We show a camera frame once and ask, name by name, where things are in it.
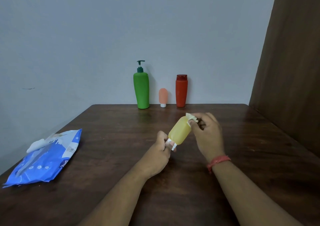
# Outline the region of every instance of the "hand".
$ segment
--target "hand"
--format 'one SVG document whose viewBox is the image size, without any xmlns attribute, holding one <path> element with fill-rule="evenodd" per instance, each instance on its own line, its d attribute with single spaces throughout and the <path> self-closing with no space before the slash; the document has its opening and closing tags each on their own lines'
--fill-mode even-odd
<svg viewBox="0 0 320 226">
<path fill-rule="evenodd" d="M 211 113 L 193 113 L 199 119 L 196 123 L 189 120 L 191 129 L 196 136 L 198 148 L 210 163 L 217 156 L 225 155 L 223 148 L 222 129 Z"/>
<path fill-rule="evenodd" d="M 148 149 L 144 156 L 135 165 L 135 167 L 137 167 L 139 171 L 143 173 L 146 179 L 149 179 L 150 177 L 160 173 L 167 165 L 172 146 L 174 145 L 173 141 L 171 141 L 170 144 L 165 145 L 167 139 L 168 135 L 162 131 L 159 131 L 157 135 L 157 141 L 150 147 L 150 149 Z"/>
</svg>

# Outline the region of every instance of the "left hand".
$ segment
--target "left hand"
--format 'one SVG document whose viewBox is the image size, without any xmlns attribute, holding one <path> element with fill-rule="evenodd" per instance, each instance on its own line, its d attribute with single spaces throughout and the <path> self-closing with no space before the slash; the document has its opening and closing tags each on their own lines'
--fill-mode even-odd
<svg viewBox="0 0 320 226">
<path fill-rule="evenodd" d="M 143 173 L 146 179 L 160 173 L 167 165 L 170 158 L 170 152 L 174 144 L 174 142 L 171 141 L 170 144 L 165 145 L 167 139 L 168 135 L 163 131 L 159 131 L 157 141 L 135 165 L 135 167 Z"/>
</svg>

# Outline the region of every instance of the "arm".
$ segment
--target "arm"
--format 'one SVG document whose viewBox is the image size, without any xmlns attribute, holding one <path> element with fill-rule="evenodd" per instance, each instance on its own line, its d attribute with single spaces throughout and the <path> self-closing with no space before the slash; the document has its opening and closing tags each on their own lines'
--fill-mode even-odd
<svg viewBox="0 0 320 226">
<path fill-rule="evenodd" d="M 200 119 L 199 124 L 191 120 L 190 125 L 201 153 L 208 163 L 213 158 L 225 155 L 222 129 L 210 113 L 193 114 Z M 216 164 L 212 170 L 228 199 L 240 225 L 301 225 L 257 187 L 232 162 Z"/>
<path fill-rule="evenodd" d="M 165 147 L 168 136 L 160 131 L 157 141 L 134 167 L 111 189 L 80 226 L 128 225 L 147 179 L 160 173 L 168 163 L 172 144 Z"/>
</svg>

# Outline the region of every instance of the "dark green pump head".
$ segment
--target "dark green pump head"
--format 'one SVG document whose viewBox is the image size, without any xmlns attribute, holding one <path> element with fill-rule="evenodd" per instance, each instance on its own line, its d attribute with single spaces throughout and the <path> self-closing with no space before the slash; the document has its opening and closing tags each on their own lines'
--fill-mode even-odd
<svg viewBox="0 0 320 226">
<path fill-rule="evenodd" d="M 138 60 L 137 62 L 139 63 L 139 67 L 137 68 L 138 73 L 142 73 L 143 72 L 143 68 L 141 67 L 141 62 L 145 62 L 145 60 Z"/>
</svg>

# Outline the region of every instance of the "white cap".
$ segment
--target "white cap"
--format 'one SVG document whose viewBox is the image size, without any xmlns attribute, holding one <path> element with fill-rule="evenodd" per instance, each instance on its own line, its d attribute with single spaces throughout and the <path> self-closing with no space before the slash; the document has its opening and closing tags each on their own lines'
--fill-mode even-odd
<svg viewBox="0 0 320 226">
<path fill-rule="evenodd" d="M 168 138 L 168 140 L 166 141 L 166 144 L 169 144 L 172 140 Z M 174 143 L 173 147 L 172 147 L 172 151 L 174 151 L 174 149 L 177 147 L 177 144 Z"/>
</svg>

